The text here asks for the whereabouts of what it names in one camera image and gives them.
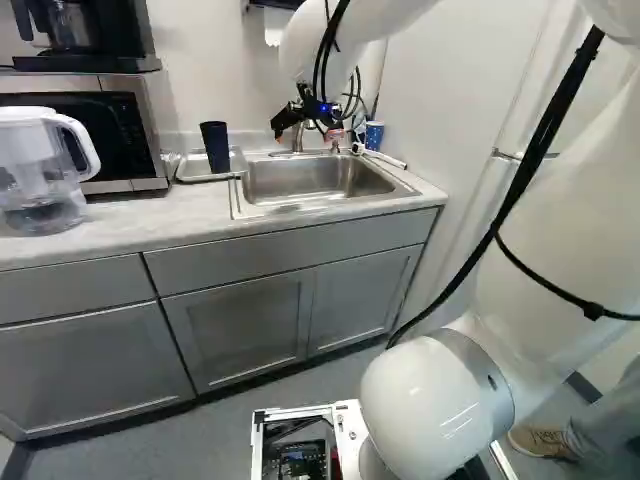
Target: sink basin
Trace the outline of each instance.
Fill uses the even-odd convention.
[[[242,174],[231,180],[234,218],[318,210],[417,193],[370,160],[351,154],[258,155],[245,160]]]
[[[274,158],[248,162],[244,198],[253,205],[287,205],[380,195],[393,184],[355,156]]]

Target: black cup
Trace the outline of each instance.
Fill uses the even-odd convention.
[[[211,173],[227,173],[231,170],[229,160],[229,137],[226,122],[202,122],[200,124],[204,148],[209,157]]]

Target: person's shoe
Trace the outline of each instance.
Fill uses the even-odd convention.
[[[537,458],[551,458],[578,463],[578,456],[571,451],[564,439],[564,432],[557,429],[516,427],[507,434],[511,446],[520,453]]]

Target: kitchen counter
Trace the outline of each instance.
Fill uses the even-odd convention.
[[[0,228],[0,271],[89,260],[160,248],[224,240],[443,205],[447,195],[409,172],[374,161],[420,192],[406,198],[325,210],[232,219],[228,182],[174,185],[161,198],[90,203],[77,227],[42,237],[16,236]]]

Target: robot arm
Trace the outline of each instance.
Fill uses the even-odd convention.
[[[583,1],[611,38],[640,45],[637,1]],[[330,55],[321,95],[312,86],[326,29],[324,0],[307,0],[285,33],[281,65],[312,99],[330,101],[366,42],[405,28],[435,3],[351,0],[336,34],[342,51]],[[546,167],[500,230],[502,242],[533,271],[618,312],[640,307],[638,116],[636,73]],[[386,351],[369,366],[360,402],[371,443],[401,480],[445,478],[526,418],[630,325],[585,318],[524,275],[494,242],[480,264],[475,301],[462,317]]]
[[[341,127],[339,98],[367,43],[406,28],[438,0],[307,0],[284,32],[279,49],[281,70],[295,81],[300,99],[290,102],[271,120],[276,138],[283,130],[306,120],[319,120],[329,128]],[[322,56],[327,17],[347,5],[335,33],[326,68],[316,65]]]

